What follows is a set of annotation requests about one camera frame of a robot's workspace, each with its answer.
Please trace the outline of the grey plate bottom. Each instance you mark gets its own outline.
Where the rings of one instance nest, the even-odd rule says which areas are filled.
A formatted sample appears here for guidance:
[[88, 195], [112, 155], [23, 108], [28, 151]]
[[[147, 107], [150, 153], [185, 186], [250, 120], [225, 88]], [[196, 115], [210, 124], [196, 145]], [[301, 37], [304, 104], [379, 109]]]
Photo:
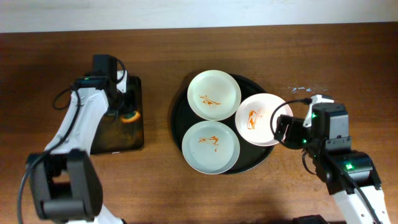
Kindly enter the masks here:
[[227, 125], [217, 121], [201, 121], [184, 134], [182, 153], [196, 171], [217, 175], [230, 170], [238, 161], [240, 143]]

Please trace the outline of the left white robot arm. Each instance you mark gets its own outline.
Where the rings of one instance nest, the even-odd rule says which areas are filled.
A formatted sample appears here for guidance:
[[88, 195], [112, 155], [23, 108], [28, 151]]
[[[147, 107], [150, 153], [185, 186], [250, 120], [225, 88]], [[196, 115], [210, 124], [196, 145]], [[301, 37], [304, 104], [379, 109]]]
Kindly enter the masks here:
[[101, 72], [76, 79], [58, 132], [41, 154], [27, 160], [23, 182], [39, 218], [55, 223], [124, 223], [103, 203], [103, 188], [90, 161], [97, 127], [111, 103], [127, 90], [127, 71], [113, 80]]

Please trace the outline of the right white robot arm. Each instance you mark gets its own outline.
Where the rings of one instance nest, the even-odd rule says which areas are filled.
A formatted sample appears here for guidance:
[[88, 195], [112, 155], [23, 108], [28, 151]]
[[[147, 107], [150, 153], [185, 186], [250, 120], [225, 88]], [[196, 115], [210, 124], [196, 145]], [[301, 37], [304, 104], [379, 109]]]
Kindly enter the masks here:
[[381, 180], [372, 159], [351, 148], [348, 112], [339, 103], [315, 103], [312, 125], [288, 115], [271, 115], [274, 139], [289, 149], [301, 149], [326, 184], [346, 223], [390, 223]]

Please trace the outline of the pink plate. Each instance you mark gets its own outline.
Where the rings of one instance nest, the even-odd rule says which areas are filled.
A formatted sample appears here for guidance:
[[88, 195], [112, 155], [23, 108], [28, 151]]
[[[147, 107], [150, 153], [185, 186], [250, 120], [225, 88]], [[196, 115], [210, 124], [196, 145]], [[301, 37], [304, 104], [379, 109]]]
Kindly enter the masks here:
[[270, 120], [274, 110], [285, 101], [269, 93], [258, 93], [246, 98], [235, 115], [235, 125], [243, 139], [256, 146], [278, 144], [271, 131]]

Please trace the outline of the orange green scrub sponge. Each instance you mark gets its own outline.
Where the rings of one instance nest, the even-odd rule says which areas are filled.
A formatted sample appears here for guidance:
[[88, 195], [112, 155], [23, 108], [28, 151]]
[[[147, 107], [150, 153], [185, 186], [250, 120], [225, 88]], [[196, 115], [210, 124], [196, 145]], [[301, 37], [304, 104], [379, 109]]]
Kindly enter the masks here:
[[140, 117], [141, 117], [140, 112], [134, 110], [131, 113], [122, 115], [121, 121], [123, 123], [133, 123], [133, 122], [137, 121], [138, 119], [140, 119]]

